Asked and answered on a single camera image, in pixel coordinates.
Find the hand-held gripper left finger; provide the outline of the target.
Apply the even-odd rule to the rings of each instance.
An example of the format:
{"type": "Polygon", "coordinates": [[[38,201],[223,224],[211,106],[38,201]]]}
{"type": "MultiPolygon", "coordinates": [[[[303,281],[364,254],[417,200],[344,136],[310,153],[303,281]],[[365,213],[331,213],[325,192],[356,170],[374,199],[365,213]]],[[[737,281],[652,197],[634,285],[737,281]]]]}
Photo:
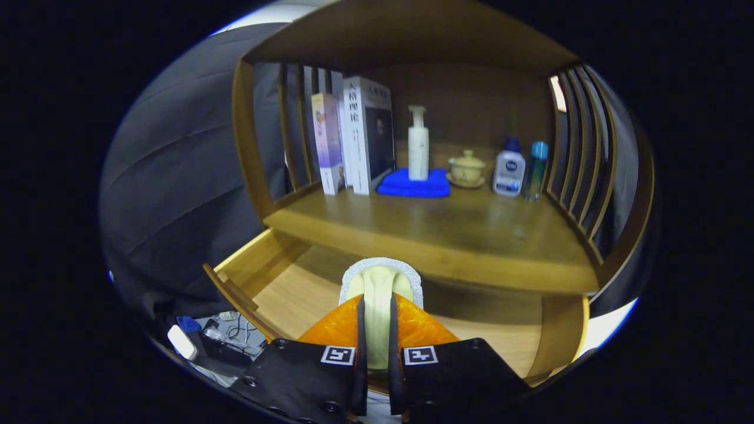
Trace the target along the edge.
{"type": "Polygon", "coordinates": [[[368,411],[363,312],[363,300],[356,301],[355,343],[275,339],[231,385],[230,392],[280,420],[358,423],[368,411]]]}

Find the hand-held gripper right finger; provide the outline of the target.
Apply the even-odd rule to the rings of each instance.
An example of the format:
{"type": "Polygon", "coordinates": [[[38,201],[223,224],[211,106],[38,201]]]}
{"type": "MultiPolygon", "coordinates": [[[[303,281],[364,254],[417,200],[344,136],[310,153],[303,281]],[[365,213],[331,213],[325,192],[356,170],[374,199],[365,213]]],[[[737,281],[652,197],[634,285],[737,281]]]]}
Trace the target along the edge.
{"type": "Polygon", "coordinates": [[[404,423],[496,423],[531,392],[487,341],[460,340],[397,293],[388,386],[391,412],[404,423]]]}

